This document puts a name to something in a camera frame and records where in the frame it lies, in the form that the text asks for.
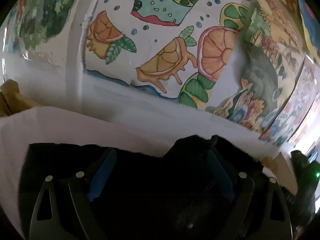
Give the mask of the black garment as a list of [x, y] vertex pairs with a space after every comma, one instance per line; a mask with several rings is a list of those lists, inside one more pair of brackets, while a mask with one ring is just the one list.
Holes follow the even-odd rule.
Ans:
[[232, 177], [262, 170], [261, 162], [217, 135], [179, 139], [161, 157], [97, 145], [31, 144], [18, 190], [22, 232], [29, 239], [47, 176], [83, 171], [89, 178], [105, 175], [93, 201], [103, 239], [230, 239]]

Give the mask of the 2024 cartoon town poster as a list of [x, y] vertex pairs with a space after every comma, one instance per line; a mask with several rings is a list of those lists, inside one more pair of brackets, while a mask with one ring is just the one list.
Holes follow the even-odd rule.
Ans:
[[305, 57], [302, 71], [289, 100], [260, 139], [277, 147], [288, 141], [308, 113], [316, 94], [316, 65]]

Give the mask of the pale pink bed sheet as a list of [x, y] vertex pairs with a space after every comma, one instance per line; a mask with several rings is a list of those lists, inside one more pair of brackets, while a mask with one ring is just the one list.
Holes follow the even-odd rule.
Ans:
[[275, 157], [279, 148], [260, 141], [255, 132], [211, 114], [193, 116], [148, 115], [139, 125], [136, 116], [128, 124], [107, 122], [55, 107], [37, 107], [1, 118], [1, 208], [18, 233], [18, 184], [30, 144], [38, 142], [95, 144], [161, 156], [180, 138], [219, 135], [251, 156]]

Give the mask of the green hill landscape poster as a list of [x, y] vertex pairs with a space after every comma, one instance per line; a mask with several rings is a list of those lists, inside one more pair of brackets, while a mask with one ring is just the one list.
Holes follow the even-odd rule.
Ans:
[[249, 63], [241, 89], [214, 114], [263, 134], [290, 97], [304, 61], [297, 0], [256, 0], [245, 31]]

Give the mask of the citrus fruit drawing poster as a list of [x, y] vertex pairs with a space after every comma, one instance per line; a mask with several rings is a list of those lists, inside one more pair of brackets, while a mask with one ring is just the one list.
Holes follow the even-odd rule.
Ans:
[[97, 0], [86, 70], [204, 110], [249, 5], [250, 0]]

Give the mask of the green foliage cartoon poster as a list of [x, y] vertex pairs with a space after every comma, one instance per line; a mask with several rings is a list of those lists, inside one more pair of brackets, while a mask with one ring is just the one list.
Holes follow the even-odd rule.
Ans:
[[9, 12], [5, 49], [34, 50], [61, 33], [76, 0], [18, 0]]

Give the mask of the wooden bed frame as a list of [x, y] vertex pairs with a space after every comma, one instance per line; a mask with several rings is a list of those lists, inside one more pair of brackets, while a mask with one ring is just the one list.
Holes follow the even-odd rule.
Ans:
[[41, 104], [23, 96], [20, 93], [18, 83], [14, 80], [7, 80], [1, 85], [1, 118], [34, 108], [42, 107]]

